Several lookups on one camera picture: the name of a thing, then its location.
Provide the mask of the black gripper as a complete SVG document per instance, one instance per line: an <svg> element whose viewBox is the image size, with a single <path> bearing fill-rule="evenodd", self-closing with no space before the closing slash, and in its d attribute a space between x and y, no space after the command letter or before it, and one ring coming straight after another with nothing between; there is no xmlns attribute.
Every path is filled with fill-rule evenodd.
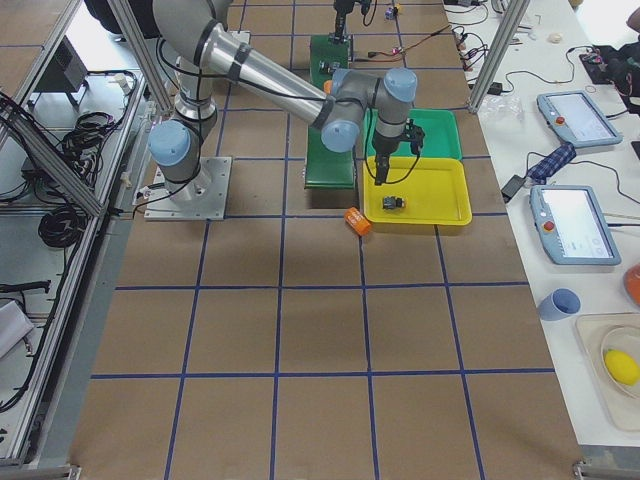
<svg viewBox="0 0 640 480"><path fill-rule="evenodd" d="M332 43L345 43L347 36L346 16L337 14L334 21L334 31L329 34ZM375 151L375 185L387 182L390 169L390 156L395 153L399 145L406 142L410 145L411 153L420 156L424 146L425 132L414 123L413 119L401 123L388 123L378 119L374 127L372 146Z"/></svg>

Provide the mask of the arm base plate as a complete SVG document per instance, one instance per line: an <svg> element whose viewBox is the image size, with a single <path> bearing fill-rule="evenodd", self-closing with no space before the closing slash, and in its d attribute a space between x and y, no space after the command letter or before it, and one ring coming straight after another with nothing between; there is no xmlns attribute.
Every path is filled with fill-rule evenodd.
<svg viewBox="0 0 640 480"><path fill-rule="evenodd" d="M160 167L156 182L145 199L144 218L149 221L220 221L224 219L233 158L202 157L200 172L189 184L166 183Z"/></svg>

